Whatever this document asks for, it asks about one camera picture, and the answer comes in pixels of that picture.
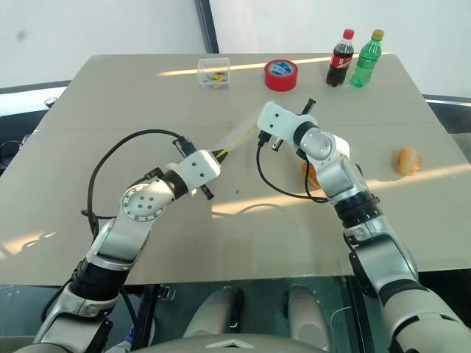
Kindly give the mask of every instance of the tape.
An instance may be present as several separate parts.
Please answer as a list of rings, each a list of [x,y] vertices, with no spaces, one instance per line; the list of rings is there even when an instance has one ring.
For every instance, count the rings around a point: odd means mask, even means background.
[[[296,87],[297,65],[289,60],[272,60],[265,65],[265,85],[270,90],[285,92]]]

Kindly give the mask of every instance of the bottle label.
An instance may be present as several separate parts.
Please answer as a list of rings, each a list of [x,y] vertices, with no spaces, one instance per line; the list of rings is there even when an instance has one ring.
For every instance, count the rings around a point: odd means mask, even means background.
[[[346,69],[348,68],[348,65],[350,64],[351,57],[340,57],[338,55],[333,55],[332,60],[330,61],[330,64],[332,65],[333,68],[343,68]]]
[[[375,68],[377,60],[366,59],[364,57],[359,57],[356,65],[364,68],[366,70],[372,70]]]

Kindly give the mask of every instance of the table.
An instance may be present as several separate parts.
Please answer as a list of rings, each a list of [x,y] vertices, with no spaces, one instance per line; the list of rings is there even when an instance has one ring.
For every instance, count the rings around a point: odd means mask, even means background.
[[[300,111],[308,97],[318,101],[311,113],[320,125],[349,141],[419,270],[471,265],[471,167],[395,55],[383,55],[364,89],[327,86],[329,54],[231,54],[229,89],[206,90],[196,83],[200,57],[105,55],[85,64],[0,178],[1,282],[60,285],[70,276],[91,242],[79,214],[90,173],[125,135],[172,129],[210,149],[244,119],[256,119],[266,101]],[[264,86],[262,67],[273,58],[297,60],[300,77],[292,91]],[[333,208],[262,183],[256,135],[229,153],[222,175],[209,184],[216,195],[211,202],[200,193],[167,208],[128,284],[352,273]],[[178,161],[170,142],[146,135],[119,149],[97,178],[94,210],[116,214],[133,180]],[[423,155],[414,176],[392,168],[404,146]],[[261,162],[273,183],[302,192],[301,160],[286,145],[278,153],[266,147]]]

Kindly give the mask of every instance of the robotic arm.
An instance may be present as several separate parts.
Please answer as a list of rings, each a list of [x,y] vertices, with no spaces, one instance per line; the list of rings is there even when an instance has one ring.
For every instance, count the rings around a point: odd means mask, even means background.
[[[118,301],[119,288],[135,265],[153,223],[166,206],[215,179],[220,165],[210,151],[199,150],[170,163],[156,178],[133,185],[121,197],[116,218],[109,220],[77,266],[34,343],[41,350],[100,352],[112,323],[107,315]]]
[[[273,135],[297,148],[344,226],[353,272],[366,294],[380,299],[391,352],[465,352],[471,331],[434,292],[418,282],[411,255],[399,241],[379,199],[350,162],[348,143],[317,126],[310,115],[296,115],[266,103],[258,127],[261,144]]]

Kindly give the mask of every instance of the black cable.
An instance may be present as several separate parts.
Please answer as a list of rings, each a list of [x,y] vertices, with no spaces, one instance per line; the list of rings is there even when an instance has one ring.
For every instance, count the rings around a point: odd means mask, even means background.
[[[112,147],[110,151],[108,151],[103,158],[98,162],[96,165],[95,169],[93,170],[91,176],[90,176],[90,181],[88,183],[88,192],[87,192],[87,217],[88,217],[88,224],[90,226],[90,230],[92,232],[93,239],[96,238],[98,235],[99,227],[97,226],[98,221],[96,215],[93,213],[93,187],[95,186],[95,179],[96,175],[98,174],[100,168],[105,164],[106,160],[122,145],[124,145],[127,141],[132,140],[133,138],[136,138],[138,136],[142,136],[145,134],[163,134],[163,135],[169,135],[173,136],[174,138],[177,139],[182,139],[183,136],[178,135],[175,132],[168,131],[168,130],[163,130],[163,129],[148,129],[148,130],[142,130],[138,132],[134,132],[131,135],[126,136],[122,140],[120,140],[116,145]]]
[[[295,193],[289,193],[287,191],[284,191],[284,190],[281,190],[280,188],[274,186],[266,177],[265,175],[263,175],[263,172],[262,172],[262,168],[261,168],[261,165],[260,165],[260,150],[261,150],[262,146],[257,146],[257,151],[255,153],[255,161],[257,163],[257,169],[258,169],[258,173],[260,174],[260,178],[265,182],[265,184],[267,184],[269,187],[271,187],[273,190],[276,190],[277,192],[279,193],[282,193],[283,195],[287,195],[287,196],[290,196],[290,197],[294,197],[296,199],[304,199],[304,200],[312,200],[318,204],[324,204],[325,202],[328,202],[329,200],[326,199],[325,197],[316,197],[316,196],[312,196],[311,193],[309,192],[309,189],[308,189],[308,178],[309,178],[309,162],[306,161],[306,163],[308,164],[308,168],[306,170],[306,176],[305,176],[305,181],[304,181],[304,187],[305,187],[305,192],[308,194],[307,196],[304,196],[304,195],[297,195]]]
[[[297,195],[295,193],[289,193],[287,191],[281,190],[280,188],[277,188],[271,182],[268,181],[268,179],[263,175],[262,168],[260,166],[260,150],[261,150],[261,148],[262,148],[261,146],[257,146],[257,151],[255,153],[255,162],[257,163],[257,169],[258,169],[258,173],[260,174],[260,178],[262,178],[262,180],[265,182],[265,184],[267,184],[273,190],[276,190],[277,192],[282,193],[283,195],[287,195],[287,196],[290,196],[290,197],[295,197],[296,199],[310,200],[311,197],[309,197],[309,196],[303,196],[303,195]]]
[[[47,317],[47,312],[49,311],[49,308],[51,307],[51,305],[56,301],[56,299],[59,297],[59,295],[63,292],[64,288],[66,287],[67,284],[69,284],[70,282],[72,282],[72,278],[69,278],[67,279],[67,282],[65,282],[58,290],[56,293],[54,293],[54,295],[50,298],[50,300],[48,300],[48,302],[46,303],[46,305],[44,306],[43,308],[43,311],[41,311],[41,322],[44,322],[46,320],[46,317]]]
[[[129,298],[127,292],[126,292],[126,289],[124,288],[124,285],[121,285],[120,291],[121,291],[121,295],[123,296],[124,303],[126,304],[127,311],[130,312],[132,324],[134,325],[134,328],[137,328],[138,327],[138,317],[135,314],[134,307],[133,307],[133,305],[130,301],[130,298]]]
[[[104,156],[103,158],[98,162],[96,165],[95,169],[93,170],[91,176],[90,176],[90,181],[88,182],[88,192],[87,192],[87,210],[82,210],[82,214],[86,215],[88,217],[88,224],[90,225],[90,230],[93,236],[93,240],[95,240],[96,236],[98,235],[99,232],[99,219],[110,219],[113,217],[110,216],[100,216],[96,215],[93,213],[93,187],[95,186],[95,179],[96,175],[98,174],[100,168],[105,164],[106,160],[121,146],[123,146],[127,141],[132,140],[133,138],[136,138],[138,136],[146,135],[146,134],[162,134],[162,135],[169,135],[173,136],[176,139],[183,139],[184,137],[181,135],[178,135],[175,132],[168,131],[168,130],[163,130],[163,129],[148,129],[148,130],[142,130],[138,132],[134,132],[131,135],[126,136],[122,140],[120,140],[116,145],[114,145]],[[140,178],[136,180],[133,185],[138,184],[140,182],[143,182],[147,178]],[[124,285],[121,285],[120,287],[120,292],[121,295],[123,296],[124,303],[127,306],[127,309],[130,313],[132,324],[134,327],[137,327],[138,319],[134,311],[134,307],[131,304],[130,298],[127,295],[126,290],[124,289]]]
[[[326,202],[329,202],[329,200],[325,197],[317,197],[317,196],[312,196],[311,193],[309,192],[309,187],[308,187],[308,180],[309,180],[309,172],[311,171],[311,164],[309,163],[308,159],[306,158],[306,176],[304,178],[304,189],[306,193],[308,194],[309,198],[318,203],[318,204],[325,204]]]

